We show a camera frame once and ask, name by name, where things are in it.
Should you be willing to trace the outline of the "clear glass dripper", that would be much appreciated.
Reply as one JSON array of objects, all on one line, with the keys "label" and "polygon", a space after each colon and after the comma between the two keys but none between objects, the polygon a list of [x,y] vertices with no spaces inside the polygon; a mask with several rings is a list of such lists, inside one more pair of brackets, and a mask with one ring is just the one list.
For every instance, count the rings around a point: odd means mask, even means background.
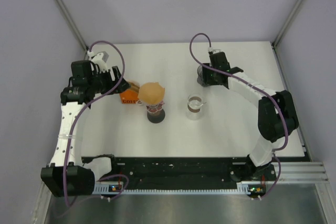
[{"label": "clear glass dripper", "polygon": [[164,103],[163,100],[158,102],[158,103],[149,103],[149,102],[145,102],[145,101],[142,101],[142,100],[137,100],[136,104],[145,106],[146,110],[149,114],[155,114],[155,113],[163,110],[163,105],[165,103]]}]

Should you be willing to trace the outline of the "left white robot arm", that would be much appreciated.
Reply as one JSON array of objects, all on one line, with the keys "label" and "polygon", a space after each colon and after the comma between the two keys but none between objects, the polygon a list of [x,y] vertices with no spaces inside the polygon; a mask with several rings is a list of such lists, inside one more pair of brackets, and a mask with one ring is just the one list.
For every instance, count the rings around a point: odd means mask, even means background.
[{"label": "left white robot arm", "polygon": [[91,195],[102,176],[114,180],[119,168],[111,155],[85,163],[81,145],[87,116],[96,97],[122,93],[129,88],[117,66],[107,69],[102,60],[71,63],[72,75],[60,94],[61,126],[54,155],[40,177],[55,197]]}]

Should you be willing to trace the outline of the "glass carafe with red rim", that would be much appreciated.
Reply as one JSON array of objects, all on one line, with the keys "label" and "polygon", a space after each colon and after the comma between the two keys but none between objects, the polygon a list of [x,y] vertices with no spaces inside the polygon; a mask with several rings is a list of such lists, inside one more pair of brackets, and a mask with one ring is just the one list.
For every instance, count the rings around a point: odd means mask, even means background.
[{"label": "glass carafe with red rim", "polygon": [[165,119],[165,111],[162,104],[147,106],[147,118],[151,123],[160,123]]}]

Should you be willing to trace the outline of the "single brown paper filter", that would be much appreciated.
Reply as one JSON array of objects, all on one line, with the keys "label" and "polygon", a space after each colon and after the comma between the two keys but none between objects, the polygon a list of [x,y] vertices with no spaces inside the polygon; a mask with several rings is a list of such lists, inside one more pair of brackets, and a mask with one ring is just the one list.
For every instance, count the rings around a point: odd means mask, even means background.
[{"label": "single brown paper filter", "polygon": [[148,82],[139,88],[138,99],[148,105],[160,103],[165,95],[165,88],[158,82]]}]

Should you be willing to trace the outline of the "grey smoked plastic dripper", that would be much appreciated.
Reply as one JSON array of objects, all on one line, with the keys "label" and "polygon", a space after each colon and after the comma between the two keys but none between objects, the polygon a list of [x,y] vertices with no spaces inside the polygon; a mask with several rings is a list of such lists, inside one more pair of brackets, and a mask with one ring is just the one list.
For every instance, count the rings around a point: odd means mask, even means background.
[{"label": "grey smoked plastic dripper", "polygon": [[207,83],[207,68],[204,68],[203,66],[197,67],[197,83],[200,84],[203,87],[208,87],[209,84]]}]

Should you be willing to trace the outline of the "orange coffee filter box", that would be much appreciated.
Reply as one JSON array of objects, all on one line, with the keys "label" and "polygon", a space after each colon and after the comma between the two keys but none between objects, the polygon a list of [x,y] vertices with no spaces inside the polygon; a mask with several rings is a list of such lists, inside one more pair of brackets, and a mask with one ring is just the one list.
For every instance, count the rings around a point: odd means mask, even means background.
[{"label": "orange coffee filter box", "polygon": [[128,80],[130,87],[119,94],[120,100],[123,104],[136,104],[140,89],[140,84],[133,80]]}]

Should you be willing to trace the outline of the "glass cup with brown band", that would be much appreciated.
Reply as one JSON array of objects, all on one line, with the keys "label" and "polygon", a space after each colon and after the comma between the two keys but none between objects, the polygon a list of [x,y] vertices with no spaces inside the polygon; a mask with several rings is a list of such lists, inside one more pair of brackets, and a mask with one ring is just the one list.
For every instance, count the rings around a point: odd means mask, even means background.
[{"label": "glass cup with brown band", "polygon": [[203,106],[206,104],[204,98],[199,94],[191,94],[187,98],[186,116],[190,120],[198,120],[203,116]]}]

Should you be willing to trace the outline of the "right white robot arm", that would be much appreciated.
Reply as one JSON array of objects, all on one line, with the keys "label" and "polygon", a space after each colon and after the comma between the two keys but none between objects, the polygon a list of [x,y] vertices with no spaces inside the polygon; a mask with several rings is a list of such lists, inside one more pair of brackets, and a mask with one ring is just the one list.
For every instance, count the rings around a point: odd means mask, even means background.
[{"label": "right white robot arm", "polygon": [[231,67],[224,52],[210,52],[209,63],[197,69],[197,82],[203,87],[224,86],[240,94],[258,110],[257,126],[260,137],[247,156],[245,174],[252,180],[264,174],[276,151],[286,148],[289,135],[298,128],[299,121],[289,91],[275,91],[264,87],[246,75],[243,69]]}]

